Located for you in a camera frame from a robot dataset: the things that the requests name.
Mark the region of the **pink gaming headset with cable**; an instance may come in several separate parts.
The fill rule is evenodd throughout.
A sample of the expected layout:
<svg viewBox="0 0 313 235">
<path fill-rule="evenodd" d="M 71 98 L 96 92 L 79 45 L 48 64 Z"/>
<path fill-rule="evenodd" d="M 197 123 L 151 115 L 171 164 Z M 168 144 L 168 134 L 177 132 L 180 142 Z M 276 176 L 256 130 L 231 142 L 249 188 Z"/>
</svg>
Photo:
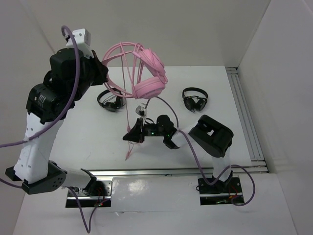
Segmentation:
<svg viewBox="0 0 313 235">
<path fill-rule="evenodd" d="M 150 48 L 140 43 L 120 42 L 107 50 L 102 64 L 121 59 L 124 87 L 115 84 L 107 75 L 105 87 L 124 99 L 151 99 L 157 97 L 168 83 L 165 65 Z"/>
</svg>

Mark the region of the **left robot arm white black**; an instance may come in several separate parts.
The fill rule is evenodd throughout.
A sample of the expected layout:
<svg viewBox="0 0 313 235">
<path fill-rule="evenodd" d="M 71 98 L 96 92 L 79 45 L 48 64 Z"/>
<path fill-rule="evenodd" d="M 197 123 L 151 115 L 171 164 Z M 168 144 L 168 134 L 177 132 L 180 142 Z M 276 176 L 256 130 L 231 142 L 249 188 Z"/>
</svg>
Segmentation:
<svg viewBox="0 0 313 235">
<path fill-rule="evenodd" d="M 78 188 L 92 195 L 103 187 L 96 177 L 85 169 L 63 169 L 50 154 L 56 135 L 66 118 L 65 107 L 74 108 L 90 86 L 107 81 L 108 68 L 99 61 L 94 50 L 75 54 L 73 48 L 59 50 L 50 58 L 51 70 L 43 83 L 34 86 L 28 96 L 26 133 L 17 163 L 6 169 L 6 176 L 27 194 L 52 192 L 60 187 Z"/>
</svg>

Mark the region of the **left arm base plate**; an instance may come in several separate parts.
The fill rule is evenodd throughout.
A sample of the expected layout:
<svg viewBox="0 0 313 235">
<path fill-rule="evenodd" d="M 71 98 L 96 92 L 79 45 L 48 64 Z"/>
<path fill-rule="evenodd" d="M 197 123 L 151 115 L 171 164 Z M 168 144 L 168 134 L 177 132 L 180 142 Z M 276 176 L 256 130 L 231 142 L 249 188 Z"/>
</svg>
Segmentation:
<svg viewBox="0 0 313 235">
<path fill-rule="evenodd" d="M 113 178 L 102 178 L 97 181 L 96 188 L 91 194 L 80 188 L 74 188 L 82 208 L 109 208 L 112 203 Z"/>
</svg>

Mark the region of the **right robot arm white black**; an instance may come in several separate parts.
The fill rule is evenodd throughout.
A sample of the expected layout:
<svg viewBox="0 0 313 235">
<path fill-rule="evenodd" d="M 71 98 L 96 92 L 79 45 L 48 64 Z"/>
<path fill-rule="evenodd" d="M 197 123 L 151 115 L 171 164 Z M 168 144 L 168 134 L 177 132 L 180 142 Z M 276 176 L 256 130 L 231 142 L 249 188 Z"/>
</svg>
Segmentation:
<svg viewBox="0 0 313 235">
<path fill-rule="evenodd" d="M 204 183 L 216 193 L 224 192 L 230 187 L 233 171 L 229 163 L 228 150 L 232 145 L 234 134 L 228 127 L 213 118 L 202 115 L 196 124 L 183 131 L 175 127 L 167 115 L 160 115 L 155 123 L 145 123 L 140 117 L 133 128 L 123 136 L 123 140 L 143 143 L 146 137 L 163 137 L 163 144 L 169 149 L 179 149 L 184 144 L 188 144 Z M 211 178 L 205 177 L 191 141 L 212 157 Z"/>
</svg>

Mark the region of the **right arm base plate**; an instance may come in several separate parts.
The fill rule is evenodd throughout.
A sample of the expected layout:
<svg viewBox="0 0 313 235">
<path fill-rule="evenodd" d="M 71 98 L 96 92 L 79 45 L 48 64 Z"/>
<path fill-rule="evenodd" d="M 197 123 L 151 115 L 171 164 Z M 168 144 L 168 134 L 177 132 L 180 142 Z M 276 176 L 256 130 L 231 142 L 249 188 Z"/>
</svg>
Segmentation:
<svg viewBox="0 0 313 235">
<path fill-rule="evenodd" d="M 200 205 L 225 205 L 225 204 L 243 204 L 244 197 L 239 177 L 231 179 L 225 189 L 217 189 L 216 186 L 209 186 L 204 179 L 198 179 L 196 190 L 200 194 Z"/>
</svg>

